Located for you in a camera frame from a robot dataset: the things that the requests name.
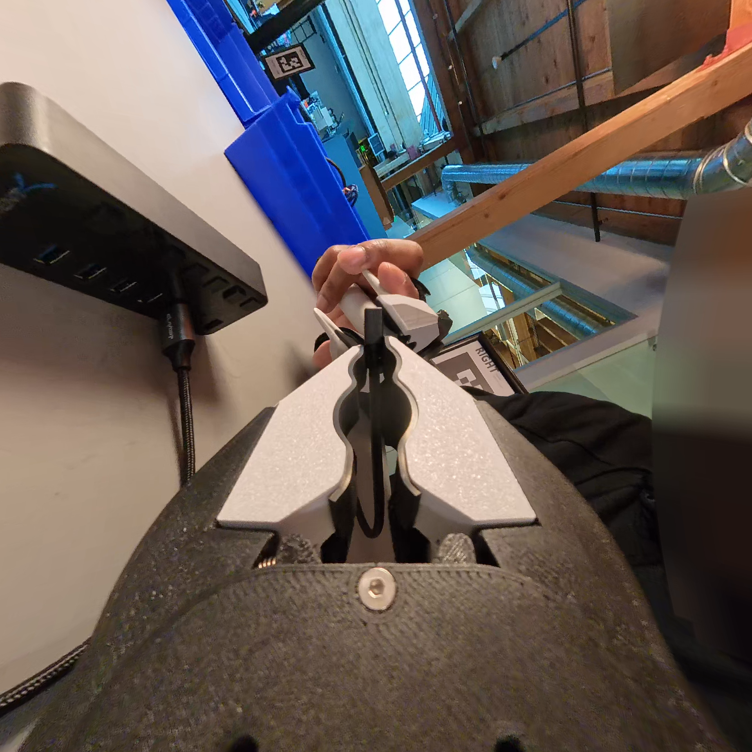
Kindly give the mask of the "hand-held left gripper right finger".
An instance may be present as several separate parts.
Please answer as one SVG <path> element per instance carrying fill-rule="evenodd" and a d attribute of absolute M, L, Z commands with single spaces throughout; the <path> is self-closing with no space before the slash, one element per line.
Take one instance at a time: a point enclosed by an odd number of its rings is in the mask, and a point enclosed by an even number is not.
<path fill-rule="evenodd" d="M 381 438 L 397 452 L 387 505 L 396 561 L 429 561 L 453 533 L 536 524 L 479 402 L 393 336 L 382 354 Z"/>

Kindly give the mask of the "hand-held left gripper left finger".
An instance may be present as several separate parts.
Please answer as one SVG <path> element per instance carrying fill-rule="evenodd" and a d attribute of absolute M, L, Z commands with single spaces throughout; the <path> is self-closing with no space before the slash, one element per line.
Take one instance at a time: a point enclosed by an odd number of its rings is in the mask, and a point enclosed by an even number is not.
<path fill-rule="evenodd" d="M 229 530 L 298 535 L 324 561 L 347 561 L 356 523 L 364 348 L 348 349 L 280 401 L 217 515 Z"/>

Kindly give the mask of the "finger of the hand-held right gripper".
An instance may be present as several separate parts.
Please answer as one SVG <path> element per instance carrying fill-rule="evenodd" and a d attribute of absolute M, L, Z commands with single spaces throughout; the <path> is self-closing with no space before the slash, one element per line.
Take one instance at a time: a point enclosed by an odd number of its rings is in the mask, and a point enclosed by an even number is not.
<path fill-rule="evenodd" d="M 329 317 L 317 307 L 314 308 L 315 317 L 328 336 L 331 359 L 337 359 L 353 346 L 353 339 L 339 329 Z"/>
<path fill-rule="evenodd" d="M 386 330 L 413 350 L 425 350 L 440 337 L 439 318 L 418 298 L 398 294 L 378 296 Z"/>

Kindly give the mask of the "glossy black usb hub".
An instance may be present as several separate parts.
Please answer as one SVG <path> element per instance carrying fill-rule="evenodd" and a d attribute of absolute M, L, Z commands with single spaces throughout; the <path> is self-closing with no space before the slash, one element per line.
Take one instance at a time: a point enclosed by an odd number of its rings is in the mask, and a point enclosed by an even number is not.
<path fill-rule="evenodd" d="M 268 304 L 259 264 L 37 89 L 1 86 L 2 264 L 213 334 Z"/>

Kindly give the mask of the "person's right forearm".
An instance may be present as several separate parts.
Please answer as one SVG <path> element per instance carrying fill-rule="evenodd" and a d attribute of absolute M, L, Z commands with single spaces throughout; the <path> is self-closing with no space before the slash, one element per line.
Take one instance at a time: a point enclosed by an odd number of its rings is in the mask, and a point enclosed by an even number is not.
<path fill-rule="evenodd" d="M 663 567 L 650 418 L 568 392 L 466 391 L 558 468 L 606 525 L 631 567 Z"/>

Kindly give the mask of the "person's right hand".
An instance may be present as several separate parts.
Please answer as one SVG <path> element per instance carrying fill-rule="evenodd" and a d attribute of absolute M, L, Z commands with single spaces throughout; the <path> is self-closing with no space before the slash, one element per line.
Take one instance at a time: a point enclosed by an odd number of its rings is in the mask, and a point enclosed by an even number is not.
<path fill-rule="evenodd" d="M 316 308 L 340 329 L 353 325 L 340 306 L 342 296 L 353 285 L 373 294 L 363 271 L 370 271 L 389 294 L 425 300 L 426 288 L 418 281 L 423 265 L 423 250 L 411 239 L 374 239 L 362 244 L 335 245 L 317 260 L 312 284 L 317 295 Z"/>

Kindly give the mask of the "wooden beam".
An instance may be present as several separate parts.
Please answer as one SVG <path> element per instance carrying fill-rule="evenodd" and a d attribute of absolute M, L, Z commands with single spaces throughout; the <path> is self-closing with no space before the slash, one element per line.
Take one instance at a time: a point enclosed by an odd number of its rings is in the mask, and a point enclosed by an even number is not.
<path fill-rule="evenodd" d="M 429 268 L 751 92 L 751 44 L 685 74 L 414 234 Z"/>

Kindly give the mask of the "printed marker tag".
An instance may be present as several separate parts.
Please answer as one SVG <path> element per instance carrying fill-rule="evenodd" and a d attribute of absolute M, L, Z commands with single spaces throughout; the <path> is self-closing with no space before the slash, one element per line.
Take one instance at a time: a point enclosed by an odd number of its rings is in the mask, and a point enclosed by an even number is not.
<path fill-rule="evenodd" d="M 303 43 L 265 54 L 262 61 L 274 81 L 287 80 L 315 69 L 315 63 Z"/>

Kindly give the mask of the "silver air duct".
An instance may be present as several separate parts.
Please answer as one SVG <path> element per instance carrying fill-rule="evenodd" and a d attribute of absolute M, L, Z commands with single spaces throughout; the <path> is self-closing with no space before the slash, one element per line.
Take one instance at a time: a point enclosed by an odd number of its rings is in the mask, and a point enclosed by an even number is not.
<path fill-rule="evenodd" d="M 582 340 L 634 316 L 626 309 L 593 295 L 566 280 L 551 280 L 516 262 L 505 261 L 490 250 L 474 245 L 465 250 L 468 260 L 494 281 L 509 289 L 516 300 L 559 285 L 559 293 L 537 309 L 562 329 Z"/>
<path fill-rule="evenodd" d="M 531 163 L 449 164 L 441 172 L 446 197 L 463 203 L 460 183 L 495 185 Z M 616 164 L 575 188 L 577 192 L 688 200 L 695 195 L 727 193 L 751 184 L 751 122 L 725 145 L 700 156 L 649 154 Z"/>

